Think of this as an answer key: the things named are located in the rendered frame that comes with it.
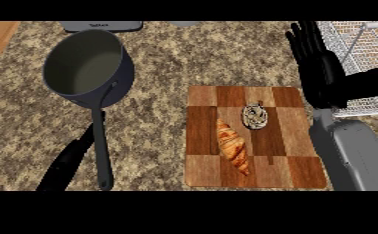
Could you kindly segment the pale grey rounded object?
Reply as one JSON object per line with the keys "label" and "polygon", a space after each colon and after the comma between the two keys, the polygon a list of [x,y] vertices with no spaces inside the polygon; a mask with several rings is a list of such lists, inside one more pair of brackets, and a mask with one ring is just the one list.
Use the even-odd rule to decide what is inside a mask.
{"label": "pale grey rounded object", "polygon": [[177,27],[188,27],[199,24],[199,21],[168,21],[168,23],[175,25]]}

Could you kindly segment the dark grey saucepan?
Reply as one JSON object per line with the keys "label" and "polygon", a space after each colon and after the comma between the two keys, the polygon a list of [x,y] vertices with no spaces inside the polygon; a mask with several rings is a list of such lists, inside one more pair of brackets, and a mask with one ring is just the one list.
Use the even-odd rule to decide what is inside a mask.
{"label": "dark grey saucepan", "polygon": [[97,183],[113,186],[101,109],[128,93],[134,64],[117,37],[106,30],[73,33],[53,47],[42,65],[47,88],[73,104],[91,110]]}

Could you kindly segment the pale wooden board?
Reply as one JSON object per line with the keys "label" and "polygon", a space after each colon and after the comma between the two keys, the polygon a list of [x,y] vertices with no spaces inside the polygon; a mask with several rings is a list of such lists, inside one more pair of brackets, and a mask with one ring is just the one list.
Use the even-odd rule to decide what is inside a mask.
{"label": "pale wooden board", "polygon": [[0,21],[0,54],[8,44],[10,38],[17,30],[19,21]]}

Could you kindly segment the checkered wooden cutting board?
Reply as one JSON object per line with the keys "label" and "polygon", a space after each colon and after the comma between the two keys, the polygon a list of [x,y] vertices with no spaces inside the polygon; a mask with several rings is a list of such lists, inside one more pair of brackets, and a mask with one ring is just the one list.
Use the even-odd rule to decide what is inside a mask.
{"label": "checkered wooden cutting board", "polygon": [[[258,103],[267,125],[250,130],[242,108]],[[215,121],[244,139],[247,174],[242,174],[216,143]],[[323,189],[326,176],[308,135],[299,91],[293,87],[191,86],[185,108],[184,182],[191,187]]]}

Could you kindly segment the grey flat appliance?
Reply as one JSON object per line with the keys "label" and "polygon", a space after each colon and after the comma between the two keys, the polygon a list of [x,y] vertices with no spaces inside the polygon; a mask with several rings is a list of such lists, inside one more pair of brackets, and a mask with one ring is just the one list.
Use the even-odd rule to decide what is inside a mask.
{"label": "grey flat appliance", "polygon": [[66,32],[101,29],[110,32],[131,32],[143,28],[141,21],[60,21]]}

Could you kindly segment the golden croissant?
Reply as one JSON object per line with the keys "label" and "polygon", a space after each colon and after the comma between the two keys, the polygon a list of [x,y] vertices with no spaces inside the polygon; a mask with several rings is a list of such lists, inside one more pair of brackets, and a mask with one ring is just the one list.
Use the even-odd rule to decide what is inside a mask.
{"label": "golden croissant", "polygon": [[247,176],[249,167],[244,139],[221,119],[216,119],[215,128],[219,151],[240,174]]}

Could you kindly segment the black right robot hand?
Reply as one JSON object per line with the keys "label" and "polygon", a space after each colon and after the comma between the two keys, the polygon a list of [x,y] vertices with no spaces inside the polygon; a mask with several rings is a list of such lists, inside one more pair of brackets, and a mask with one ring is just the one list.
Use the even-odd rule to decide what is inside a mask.
{"label": "black right robot hand", "polygon": [[284,33],[298,65],[305,100],[314,109],[345,108],[346,99],[335,88],[345,72],[335,53],[326,48],[314,21],[299,20]]}

